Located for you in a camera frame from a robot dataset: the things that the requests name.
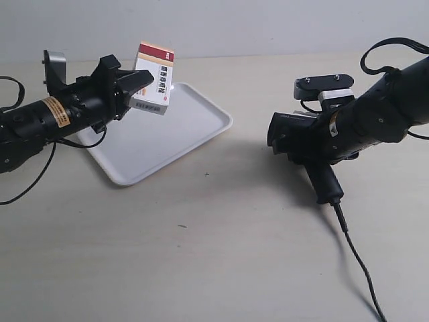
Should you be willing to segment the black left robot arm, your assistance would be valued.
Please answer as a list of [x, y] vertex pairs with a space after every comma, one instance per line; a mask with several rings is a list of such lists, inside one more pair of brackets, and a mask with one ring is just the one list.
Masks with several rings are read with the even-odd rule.
[[1, 112], [1, 172], [11, 172], [51, 143], [88, 127], [105, 133], [128, 112], [133, 94], [154, 81], [148, 70], [122, 70], [112, 54], [89, 76], [66, 84], [63, 54], [44, 51], [48, 97]]

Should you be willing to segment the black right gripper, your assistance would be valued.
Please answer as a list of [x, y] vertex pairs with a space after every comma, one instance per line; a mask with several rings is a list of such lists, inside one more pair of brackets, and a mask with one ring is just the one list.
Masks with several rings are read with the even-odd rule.
[[360, 152], [356, 151], [342, 158], [325, 158], [322, 156], [322, 141], [310, 129], [317, 120], [313, 113], [279, 113], [271, 119], [271, 147], [273, 153], [287, 154], [289, 161], [304, 164], [307, 160], [328, 160], [337, 164], [341, 160], [355, 160]]

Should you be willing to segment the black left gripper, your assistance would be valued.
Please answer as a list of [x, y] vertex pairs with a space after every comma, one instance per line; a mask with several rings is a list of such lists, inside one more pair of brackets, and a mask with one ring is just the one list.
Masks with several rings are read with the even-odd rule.
[[74, 134], [88, 127], [95, 133], [101, 133], [108, 122], [123, 119], [130, 107], [116, 108], [116, 83], [125, 98], [129, 99], [154, 81], [148, 70], [119, 70], [120, 68], [121, 63], [114, 55], [104, 56], [91, 75], [79, 76], [67, 85], [65, 102], [69, 108], [71, 124], [66, 127], [66, 134]]

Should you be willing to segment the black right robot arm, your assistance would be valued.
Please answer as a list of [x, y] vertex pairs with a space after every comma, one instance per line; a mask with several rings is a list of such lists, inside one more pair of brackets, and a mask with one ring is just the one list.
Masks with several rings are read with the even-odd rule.
[[318, 113], [274, 113], [267, 144], [296, 163], [336, 164], [380, 143], [398, 143], [408, 130], [428, 123], [428, 59], [384, 72], [360, 97], [347, 74], [307, 76], [294, 83], [294, 98], [317, 101]]

